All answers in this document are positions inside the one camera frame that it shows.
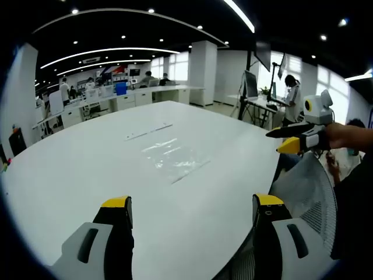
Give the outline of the person's right hand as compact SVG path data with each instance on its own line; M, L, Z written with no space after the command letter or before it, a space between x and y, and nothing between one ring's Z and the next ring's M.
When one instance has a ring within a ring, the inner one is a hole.
M325 128L325 133L332 149L349 148L365 151L370 145L370 131L367 128L334 122Z

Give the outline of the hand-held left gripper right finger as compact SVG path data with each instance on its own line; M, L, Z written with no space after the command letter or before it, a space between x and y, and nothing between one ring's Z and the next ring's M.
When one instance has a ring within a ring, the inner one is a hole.
M292 218L284 202L254 194L255 279L324 279L337 261L304 220Z

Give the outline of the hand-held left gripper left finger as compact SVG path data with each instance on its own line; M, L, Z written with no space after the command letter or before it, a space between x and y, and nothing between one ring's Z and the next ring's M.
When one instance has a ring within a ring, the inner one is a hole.
M132 229L131 197L107 200L62 244L51 272L58 279L132 279Z

